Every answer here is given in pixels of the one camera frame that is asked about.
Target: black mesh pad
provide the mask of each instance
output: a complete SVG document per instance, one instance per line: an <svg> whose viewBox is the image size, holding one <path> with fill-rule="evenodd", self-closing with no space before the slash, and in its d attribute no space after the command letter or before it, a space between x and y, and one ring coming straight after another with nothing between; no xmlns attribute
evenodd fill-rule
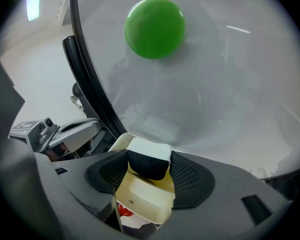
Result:
<svg viewBox="0 0 300 240"><path fill-rule="evenodd" d="M198 206L215 187L215 178L207 168L174 151L171 153L170 175L174 184L175 210Z"/></svg>
<svg viewBox="0 0 300 240"><path fill-rule="evenodd" d="M128 150L129 165L140 176L149 180L162 180L169 167L169 162L154 157L146 156Z"/></svg>
<svg viewBox="0 0 300 240"><path fill-rule="evenodd" d="M86 170L85 178L99 192L115 194L128 170L128 154L125 149L108 153Z"/></svg>
<svg viewBox="0 0 300 240"><path fill-rule="evenodd" d="M150 180L162 180L169 167L168 161L125 149L108 153L107 158L94 163L85 172L90 185L103 193L115 194L128 170L128 161L136 173ZM175 151L171 153L170 175L174 184L175 210L198 206L215 187L215 178L207 168Z"/></svg>

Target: black curved frame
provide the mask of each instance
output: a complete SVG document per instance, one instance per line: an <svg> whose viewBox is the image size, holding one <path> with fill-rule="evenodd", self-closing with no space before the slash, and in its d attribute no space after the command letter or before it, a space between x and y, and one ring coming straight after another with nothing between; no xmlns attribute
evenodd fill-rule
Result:
<svg viewBox="0 0 300 240"><path fill-rule="evenodd" d="M127 131L108 100L90 59L81 27L78 0L69 0L69 6L74 36L70 38L70 47L67 48L68 52L65 53L68 61L76 61L76 64L80 65L80 67L70 65L71 70L92 109L104 122L112 135L118 138Z"/></svg>

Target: white wall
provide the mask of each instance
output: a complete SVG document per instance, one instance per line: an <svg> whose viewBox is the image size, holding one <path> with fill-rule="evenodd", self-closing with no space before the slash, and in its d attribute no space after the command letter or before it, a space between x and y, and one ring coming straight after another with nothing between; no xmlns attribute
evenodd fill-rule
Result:
<svg viewBox="0 0 300 240"><path fill-rule="evenodd" d="M42 31L18 43L0 58L14 88L25 99L14 125L46 117L58 125L86 118L70 100L76 81L62 40L71 34L70 25Z"/></svg>

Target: red object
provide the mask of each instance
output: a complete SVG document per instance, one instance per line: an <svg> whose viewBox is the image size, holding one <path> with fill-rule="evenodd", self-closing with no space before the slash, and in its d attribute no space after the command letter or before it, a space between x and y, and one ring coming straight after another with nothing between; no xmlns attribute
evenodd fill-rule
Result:
<svg viewBox="0 0 300 240"><path fill-rule="evenodd" d="M119 213L122 215L122 216L127 216L127 217L130 217L132 215L134 215L134 213L132 211L129 211L126 207L124 207L122 204L119 203L118 205L118 210L119 210Z"/></svg>

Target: black rectangular slot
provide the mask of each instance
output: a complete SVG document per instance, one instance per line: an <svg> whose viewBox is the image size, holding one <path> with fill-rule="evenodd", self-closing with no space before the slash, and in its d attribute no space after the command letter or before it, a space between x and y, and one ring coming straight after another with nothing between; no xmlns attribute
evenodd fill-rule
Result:
<svg viewBox="0 0 300 240"><path fill-rule="evenodd" d="M259 225L272 213L255 194L241 198L246 210L249 212L255 225Z"/></svg>
<svg viewBox="0 0 300 240"><path fill-rule="evenodd" d="M60 174L66 173L68 170L65 168L58 168L58 169L55 169L55 171L58 175L60 175Z"/></svg>

